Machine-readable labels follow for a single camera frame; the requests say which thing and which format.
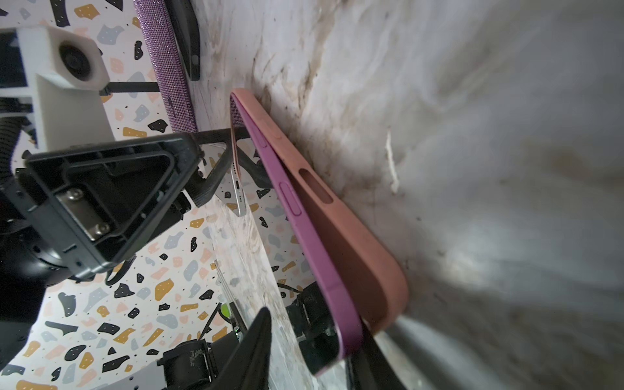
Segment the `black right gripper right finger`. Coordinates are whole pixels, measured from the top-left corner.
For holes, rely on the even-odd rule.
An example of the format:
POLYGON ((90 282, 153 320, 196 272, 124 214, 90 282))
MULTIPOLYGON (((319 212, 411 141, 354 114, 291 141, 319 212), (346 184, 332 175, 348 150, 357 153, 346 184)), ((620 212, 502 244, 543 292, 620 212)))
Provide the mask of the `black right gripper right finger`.
POLYGON ((365 324, 362 325, 361 347, 350 356, 350 388, 406 390, 365 324))

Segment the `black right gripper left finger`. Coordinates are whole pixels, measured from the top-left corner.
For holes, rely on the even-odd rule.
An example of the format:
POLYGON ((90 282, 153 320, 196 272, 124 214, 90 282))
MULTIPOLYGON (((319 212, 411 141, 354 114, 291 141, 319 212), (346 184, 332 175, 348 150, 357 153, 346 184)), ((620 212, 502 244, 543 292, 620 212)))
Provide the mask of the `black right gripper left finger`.
POLYGON ((234 332, 211 344, 216 374, 209 389, 268 389, 271 313, 263 307, 239 341, 234 332))

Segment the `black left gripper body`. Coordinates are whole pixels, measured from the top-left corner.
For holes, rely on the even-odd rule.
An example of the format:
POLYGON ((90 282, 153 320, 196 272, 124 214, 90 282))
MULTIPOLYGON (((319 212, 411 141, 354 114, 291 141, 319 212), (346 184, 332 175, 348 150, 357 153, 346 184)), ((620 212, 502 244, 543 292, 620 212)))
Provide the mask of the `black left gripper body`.
POLYGON ((117 178, 106 170, 1 172, 1 274, 46 288, 117 265, 117 178))

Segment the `purple smartphone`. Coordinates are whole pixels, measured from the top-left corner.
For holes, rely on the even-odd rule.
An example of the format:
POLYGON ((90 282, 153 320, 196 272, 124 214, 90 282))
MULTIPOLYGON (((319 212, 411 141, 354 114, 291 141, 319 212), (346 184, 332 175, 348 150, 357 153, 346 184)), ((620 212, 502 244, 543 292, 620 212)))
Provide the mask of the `purple smartphone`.
POLYGON ((361 345, 359 314, 260 121, 237 93, 230 120, 248 208, 290 328, 308 370, 321 375, 361 345))

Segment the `pink silicone phone case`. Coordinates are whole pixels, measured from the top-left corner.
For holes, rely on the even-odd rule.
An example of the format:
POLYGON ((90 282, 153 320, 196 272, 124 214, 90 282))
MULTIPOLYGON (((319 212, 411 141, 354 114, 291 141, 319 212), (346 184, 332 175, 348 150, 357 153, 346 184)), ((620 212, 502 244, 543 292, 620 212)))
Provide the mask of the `pink silicone phone case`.
POLYGON ((387 329, 409 301, 408 283, 398 261, 323 182, 248 89, 234 89, 232 96, 285 165, 302 206, 371 333, 387 329))

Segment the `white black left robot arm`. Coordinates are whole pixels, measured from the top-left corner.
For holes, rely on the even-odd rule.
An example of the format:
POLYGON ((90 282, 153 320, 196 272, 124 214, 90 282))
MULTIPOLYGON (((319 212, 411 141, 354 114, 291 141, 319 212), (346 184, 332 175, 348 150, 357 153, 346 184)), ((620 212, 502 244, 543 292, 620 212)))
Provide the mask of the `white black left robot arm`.
POLYGON ((129 260, 212 198, 245 127, 78 146, 11 161, 26 119, 1 100, 1 364, 24 348, 46 290, 129 260))

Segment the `black phone case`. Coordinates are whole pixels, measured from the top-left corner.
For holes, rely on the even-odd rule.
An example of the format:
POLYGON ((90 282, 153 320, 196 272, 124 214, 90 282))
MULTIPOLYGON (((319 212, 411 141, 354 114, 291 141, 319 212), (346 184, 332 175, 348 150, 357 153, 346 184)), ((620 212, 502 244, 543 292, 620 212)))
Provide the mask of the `black phone case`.
POLYGON ((190 81, 200 80, 200 30, 189 0, 164 1, 190 81))

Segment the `silver smartphone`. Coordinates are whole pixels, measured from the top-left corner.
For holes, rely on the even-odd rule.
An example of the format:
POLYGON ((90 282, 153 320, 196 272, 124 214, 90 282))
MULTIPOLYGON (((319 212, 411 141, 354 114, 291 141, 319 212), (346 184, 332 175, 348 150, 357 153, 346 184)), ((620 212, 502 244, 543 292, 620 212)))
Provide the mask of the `silver smartphone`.
POLYGON ((247 212, 245 195, 243 192, 243 187, 241 183, 241 170, 239 166, 239 159, 237 153, 237 137, 236 137, 236 129, 234 127, 231 128, 231 152, 232 152, 232 183, 233 183, 233 191, 234 197, 237 203, 237 209, 235 214, 238 217, 242 217, 247 212))

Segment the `purple glitter microphone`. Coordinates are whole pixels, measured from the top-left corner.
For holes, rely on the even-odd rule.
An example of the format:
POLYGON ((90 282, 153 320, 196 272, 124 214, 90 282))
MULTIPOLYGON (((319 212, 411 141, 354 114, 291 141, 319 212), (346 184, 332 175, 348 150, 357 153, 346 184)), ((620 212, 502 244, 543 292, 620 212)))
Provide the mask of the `purple glitter microphone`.
POLYGON ((133 4, 172 131, 196 133, 188 81, 166 4, 160 0, 134 0, 133 4))

